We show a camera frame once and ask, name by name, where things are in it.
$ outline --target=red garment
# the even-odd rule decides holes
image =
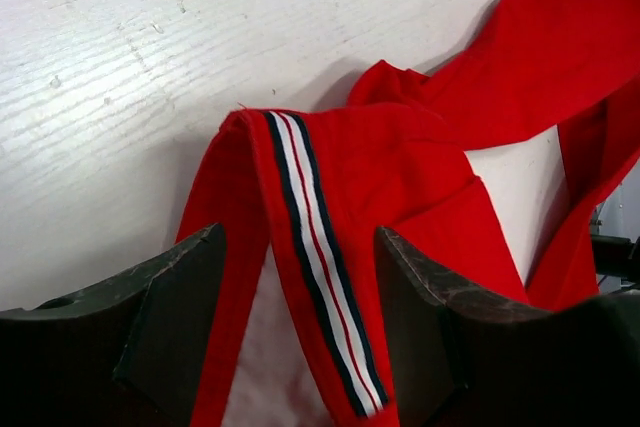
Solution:
[[[348,106],[232,113],[203,159],[179,239],[221,222],[228,254],[193,427],[220,424],[271,245],[338,426],[398,425],[372,237],[396,229],[508,297],[562,309],[597,292],[588,220],[640,155],[640,0],[502,0],[431,79],[386,63]],[[572,210],[524,289],[463,149],[559,124]]]

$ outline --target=white stripe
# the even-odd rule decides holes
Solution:
[[[276,114],[270,113],[270,115],[272,115],[275,119],[276,126],[280,134],[280,139],[282,141],[282,147],[289,171],[289,182],[291,184],[293,196],[298,206],[298,212],[300,213],[302,243],[304,244],[305,251],[309,258],[313,277],[316,281],[316,284],[318,285],[325,307],[329,314],[329,324],[331,325],[331,331],[334,334],[333,336],[338,347],[338,351],[340,352],[340,356],[342,357],[347,367],[349,376],[351,377],[354,389],[356,391],[356,395],[360,399],[365,412],[367,413],[367,415],[375,414],[376,409],[371,403],[371,398],[369,397],[367,390],[362,385],[362,382],[360,381],[358,374],[356,373],[355,365],[351,361],[351,356],[349,355],[349,347],[347,345],[346,333],[342,327],[342,322],[340,322],[340,315],[337,310],[338,307],[335,305],[331,296],[331,290],[328,283],[329,280],[324,275],[322,262],[320,261],[320,257],[318,256],[318,252],[313,243],[313,238],[311,236],[311,226],[309,224],[308,210],[304,199],[304,191],[302,190],[302,180],[300,179],[298,168],[296,166],[289,131],[287,130],[285,121],[282,118],[280,118]]]
[[[322,223],[322,218],[320,217],[320,205],[318,203],[318,199],[316,198],[316,192],[313,186],[314,177],[313,170],[311,169],[311,162],[309,160],[309,153],[307,152],[305,143],[302,140],[302,133],[300,132],[300,127],[298,126],[297,122],[286,114],[282,114],[282,116],[286,119],[289,127],[291,127],[291,132],[293,133],[293,142],[298,153],[298,161],[300,163],[300,169],[302,170],[302,179],[307,191],[309,207],[311,208],[311,223],[315,230],[318,244],[320,245],[320,250],[322,251],[322,254],[324,255],[324,258],[327,262],[329,275],[331,276],[331,284],[334,287],[336,300],[338,302],[338,308],[342,312],[345,323],[347,324],[347,331],[349,334],[347,340],[351,343],[352,351],[356,360],[356,364],[358,366],[358,370],[360,371],[360,375],[362,376],[362,380],[364,381],[369,392],[371,392],[376,406],[381,409],[382,400],[378,396],[378,391],[376,390],[375,385],[373,384],[373,381],[371,380],[371,377],[369,375],[369,369],[367,369],[367,360],[364,355],[364,347],[362,346],[362,339],[358,334],[358,329],[356,328],[355,321],[353,319],[353,316],[351,315],[351,310],[349,309],[349,304],[347,303],[347,299],[344,295],[344,288],[340,280],[340,276],[338,275],[338,269],[336,268],[333,251],[329,246],[329,241],[327,239],[327,235],[324,231],[324,225]]]

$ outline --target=striped trim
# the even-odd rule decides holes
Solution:
[[[375,368],[342,252],[331,226],[309,133],[294,114],[265,112],[275,148],[293,243],[327,348],[360,417],[388,396]]]

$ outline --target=clothing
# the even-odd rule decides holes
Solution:
[[[220,425],[271,254],[320,397],[341,427],[398,425],[377,226],[515,300],[560,310],[597,293],[588,223],[640,155],[639,74],[640,0],[501,0],[432,78],[381,62],[345,108],[232,113],[178,235],[221,222],[228,242],[193,427]],[[555,124],[572,206],[525,289],[464,150]]]

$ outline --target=white painted wood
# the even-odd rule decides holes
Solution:
[[[491,1],[0,0],[0,309],[170,245],[238,102],[326,108],[380,58],[430,69]],[[524,275],[562,182],[554,134],[472,160]]]

